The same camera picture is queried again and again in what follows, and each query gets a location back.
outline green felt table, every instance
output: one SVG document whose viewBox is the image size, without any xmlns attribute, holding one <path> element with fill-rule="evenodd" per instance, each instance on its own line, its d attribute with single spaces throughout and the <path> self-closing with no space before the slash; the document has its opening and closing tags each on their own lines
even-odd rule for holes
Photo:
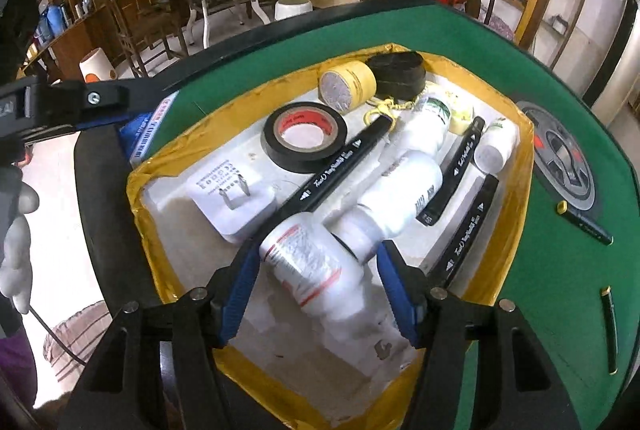
<svg viewBox="0 0 640 430">
<path fill-rule="evenodd" d="M 536 331 L 569 391 L 582 427 L 596 428 L 620 391 L 638 332 L 640 211 L 634 172 L 580 100 L 546 68 L 497 34 L 466 16 L 429 5 L 338 21 L 265 45 L 194 77 L 180 91 L 150 154 L 204 115 L 270 79 L 389 42 L 446 56 L 504 95 L 535 102 L 558 117 L 580 143 L 598 186 L 597 220 L 612 232 L 615 243 L 605 247 L 558 217 L 555 199 L 534 178 L 522 238 L 500 296 L 516 302 Z M 620 340 L 620 371 L 614 376 L 607 371 L 599 295 L 607 285 L 614 295 Z M 475 361 L 472 349 L 458 428 L 468 428 Z"/>
</svg>

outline small yellow object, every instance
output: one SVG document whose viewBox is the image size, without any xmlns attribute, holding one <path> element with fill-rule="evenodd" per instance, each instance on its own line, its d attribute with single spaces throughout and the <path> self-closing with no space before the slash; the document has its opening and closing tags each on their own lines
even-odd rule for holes
<svg viewBox="0 0 640 430">
<path fill-rule="evenodd" d="M 389 131 L 396 127 L 396 122 L 398 121 L 398 118 L 392 112 L 393 110 L 411 110 L 414 107 L 413 101 L 407 101 L 404 104 L 397 104 L 391 97 L 374 102 L 367 101 L 367 103 L 372 104 L 375 108 L 372 108 L 364 114 L 364 124 L 369 126 L 373 122 L 373 116 L 386 115 L 391 119 L 391 128 Z"/>
</svg>

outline gloved hand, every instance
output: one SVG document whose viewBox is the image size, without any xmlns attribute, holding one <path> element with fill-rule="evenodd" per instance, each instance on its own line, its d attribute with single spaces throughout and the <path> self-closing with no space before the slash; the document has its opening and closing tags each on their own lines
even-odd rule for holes
<svg viewBox="0 0 640 430">
<path fill-rule="evenodd" d="M 0 293 L 13 299 L 15 308 L 23 315 L 29 312 L 33 282 L 31 232 L 24 215 L 36 211 L 39 205 L 40 198 L 36 191 L 22 183 L 17 215 L 4 240 L 0 240 L 0 243 L 4 244 L 4 260 L 0 262 Z"/>
</svg>

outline blue bottle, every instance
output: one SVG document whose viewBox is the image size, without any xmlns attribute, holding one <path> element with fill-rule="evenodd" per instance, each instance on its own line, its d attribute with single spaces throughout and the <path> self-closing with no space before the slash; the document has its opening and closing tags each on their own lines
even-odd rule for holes
<svg viewBox="0 0 640 430">
<path fill-rule="evenodd" d="M 66 29 L 65 20 L 62 17 L 62 11 L 57 5 L 50 5 L 47 8 L 47 21 L 49 22 L 49 27 L 51 27 L 51 32 L 53 32 L 55 37 L 58 37 Z"/>
<path fill-rule="evenodd" d="M 45 45 L 53 39 L 53 34 L 51 32 L 51 28 L 49 28 L 49 22 L 47 21 L 47 9 L 44 9 L 40 14 L 40 21 L 36 28 L 36 36 L 40 45 Z"/>
</svg>

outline purple clothing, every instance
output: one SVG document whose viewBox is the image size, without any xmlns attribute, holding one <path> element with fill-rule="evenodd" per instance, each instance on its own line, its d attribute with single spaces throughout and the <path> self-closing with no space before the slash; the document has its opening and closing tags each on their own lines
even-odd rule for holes
<svg viewBox="0 0 640 430">
<path fill-rule="evenodd" d="M 0 338 L 0 372 L 18 399 L 32 408 L 38 391 L 38 375 L 24 327 L 10 338 Z"/>
</svg>

